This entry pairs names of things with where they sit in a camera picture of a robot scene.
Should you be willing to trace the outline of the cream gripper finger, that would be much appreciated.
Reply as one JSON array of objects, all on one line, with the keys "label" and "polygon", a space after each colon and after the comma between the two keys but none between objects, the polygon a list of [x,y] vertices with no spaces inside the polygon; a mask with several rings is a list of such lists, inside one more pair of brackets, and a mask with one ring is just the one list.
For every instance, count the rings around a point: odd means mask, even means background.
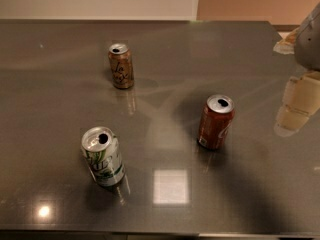
[{"label": "cream gripper finger", "polygon": [[283,55],[293,54],[297,34],[298,29],[294,29],[291,32],[281,32],[282,39],[274,45],[273,51]]},{"label": "cream gripper finger", "polygon": [[276,116],[274,131],[281,137],[297,133],[320,109],[320,72],[290,77]]}]

